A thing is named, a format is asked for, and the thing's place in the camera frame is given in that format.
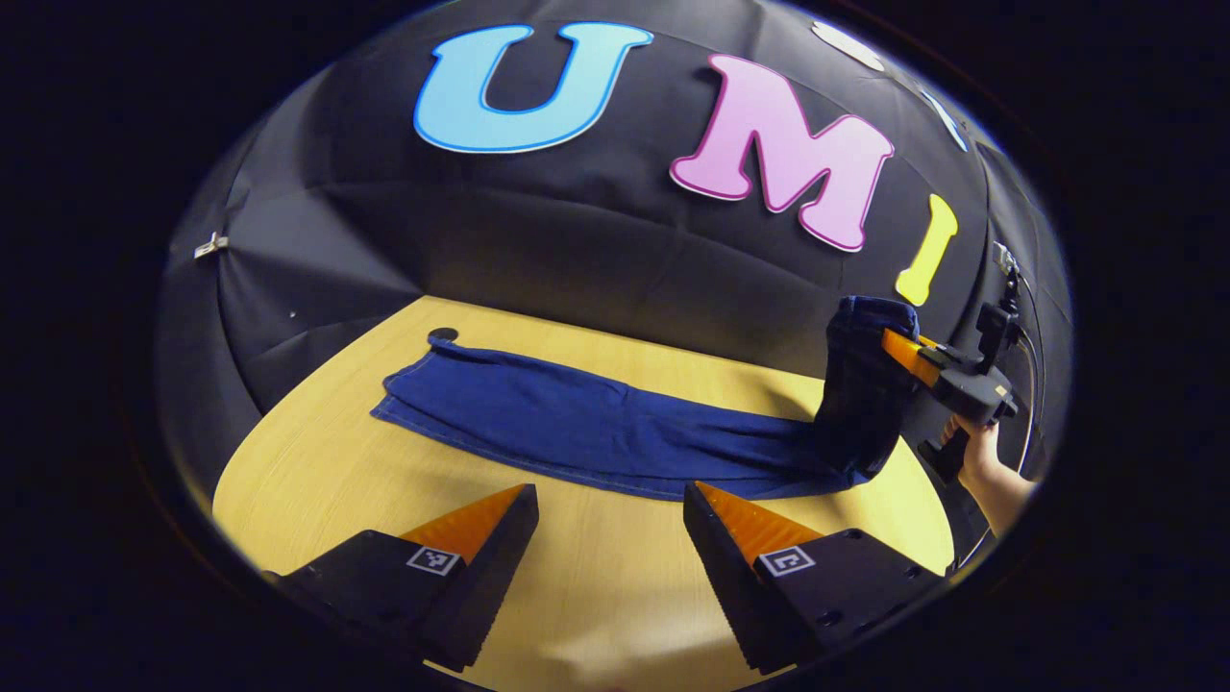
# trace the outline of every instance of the human hand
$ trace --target human hand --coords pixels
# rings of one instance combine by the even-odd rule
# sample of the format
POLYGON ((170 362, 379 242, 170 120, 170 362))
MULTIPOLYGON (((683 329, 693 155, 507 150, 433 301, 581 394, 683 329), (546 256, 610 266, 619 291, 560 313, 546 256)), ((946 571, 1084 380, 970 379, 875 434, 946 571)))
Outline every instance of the human hand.
POLYGON ((957 472, 957 479, 961 481, 962 486, 969 488, 970 484, 985 482, 1004 470, 999 462, 998 452, 999 422, 978 427, 966 418, 954 415, 943 427, 940 445, 946 445, 957 430, 964 430, 969 435, 969 442, 966 444, 966 457, 961 471, 957 472))

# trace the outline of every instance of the letter m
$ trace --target letter m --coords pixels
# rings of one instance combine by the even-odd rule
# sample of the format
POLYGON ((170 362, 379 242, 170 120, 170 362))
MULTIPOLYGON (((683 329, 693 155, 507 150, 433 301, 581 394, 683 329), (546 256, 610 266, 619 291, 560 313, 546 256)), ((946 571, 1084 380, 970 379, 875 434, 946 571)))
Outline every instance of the letter m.
POLYGON ((752 140, 760 155, 765 206, 787 209, 825 177, 820 193, 798 210, 812 235, 847 252, 862 247, 862 222, 893 144, 856 116, 843 116, 812 135, 790 82, 750 60, 713 54, 722 91, 696 152, 670 165, 675 182, 718 199, 743 199, 752 179, 743 172, 752 140))

